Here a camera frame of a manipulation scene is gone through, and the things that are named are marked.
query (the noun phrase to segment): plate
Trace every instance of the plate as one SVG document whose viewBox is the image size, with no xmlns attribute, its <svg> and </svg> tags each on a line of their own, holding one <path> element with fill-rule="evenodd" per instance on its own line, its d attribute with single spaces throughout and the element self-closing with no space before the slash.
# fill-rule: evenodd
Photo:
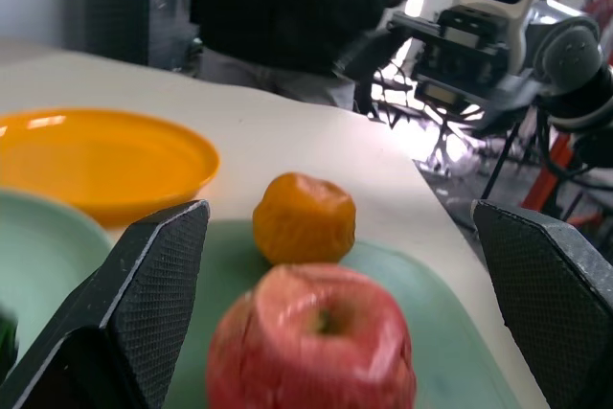
<svg viewBox="0 0 613 409">
<path fill-rule="evenodd" d="M 143 115 L 54 109 L 0 117 L 0 187 L 52 197 L 106 226 L 192 199 L 219 167 L 188 129 Z"/>
<path fill-rule="evenodd" d="M 397 299 L 413 340 L 416 409 L 520 409 L 462 304 L 432 271 L 398 252 L 358 242 L 343 265 L 373 278 Z M 207 349 L 225 310 L 270 268 L 250 222 L 209 225 L 193 317 L 165 409 L 208 408 Z"/>
<path fill-rule="evenodd" d="M 0 307 L 17 318 L 18 359 L 111 247 L 104 230 L 79 211 L 0 191 Z"/>
</svg>

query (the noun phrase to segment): gray pants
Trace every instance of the gray pants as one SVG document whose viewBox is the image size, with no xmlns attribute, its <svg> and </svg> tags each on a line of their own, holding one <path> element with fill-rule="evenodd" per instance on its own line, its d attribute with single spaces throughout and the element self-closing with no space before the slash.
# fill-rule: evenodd
<svg viewBox="0 0 613 409">
<path fill-rule="evenodd" d="M 198 77 L 213 83 L 258 88 L 295 101 L 353 110 L 355 85 L 351 81 L 272 69 L 206 48 Z"/>
</svg>

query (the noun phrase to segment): table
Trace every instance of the table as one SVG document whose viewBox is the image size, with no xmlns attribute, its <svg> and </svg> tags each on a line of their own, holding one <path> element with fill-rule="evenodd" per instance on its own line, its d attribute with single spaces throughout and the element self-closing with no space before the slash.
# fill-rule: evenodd
<svg viewBox="0 0 613 409">
<path fill-rule="evenodd" d="M 289 170 L 339 184 L 355 199 L 357 237 L 434 270 L 464 304 L 521 405 L 548 407 L 503 325 L 487 271 L 388 127 L 333 107 L 0 39 L 0 110 L 50 106 L 138 111 L 205 135 L 222 162 L 199 195 L 213 219 L 249 218 L 268 183 Z"/>
</svg>

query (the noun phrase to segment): person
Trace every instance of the person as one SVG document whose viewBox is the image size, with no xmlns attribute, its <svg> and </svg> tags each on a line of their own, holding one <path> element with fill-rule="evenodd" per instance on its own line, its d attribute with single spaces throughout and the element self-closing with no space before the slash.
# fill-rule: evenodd
<svg viewBox="0 0 613 409">
<path fill-rule="evenodd" d="M 405 0 L 199 0 L 203 80 L 353 108 L 333 63 Z"/>
</svg>

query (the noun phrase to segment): dark green object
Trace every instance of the dark green object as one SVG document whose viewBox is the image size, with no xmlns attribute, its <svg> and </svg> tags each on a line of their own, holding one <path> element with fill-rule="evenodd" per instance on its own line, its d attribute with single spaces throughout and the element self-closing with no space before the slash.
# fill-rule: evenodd
<svg viewBox="0 0 613 409">
<path fill-rule="evenodd" d="M 17 361 L 17 322 L 0 312 L 0 384 Z"/>
</svg>

